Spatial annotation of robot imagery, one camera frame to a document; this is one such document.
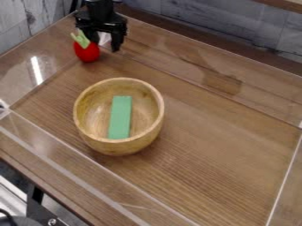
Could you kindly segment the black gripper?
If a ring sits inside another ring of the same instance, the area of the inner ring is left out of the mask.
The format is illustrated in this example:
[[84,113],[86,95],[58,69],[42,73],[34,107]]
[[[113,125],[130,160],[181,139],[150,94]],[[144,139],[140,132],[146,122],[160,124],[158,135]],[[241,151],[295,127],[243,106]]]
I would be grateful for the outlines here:
[[100,32],[112,33],[112,49],[121,50],[125,43],[128,19],[116,12],[113,0],[85,0],[86,8],[75,13],[75,26],[84,29],[86,38],[100,43]]

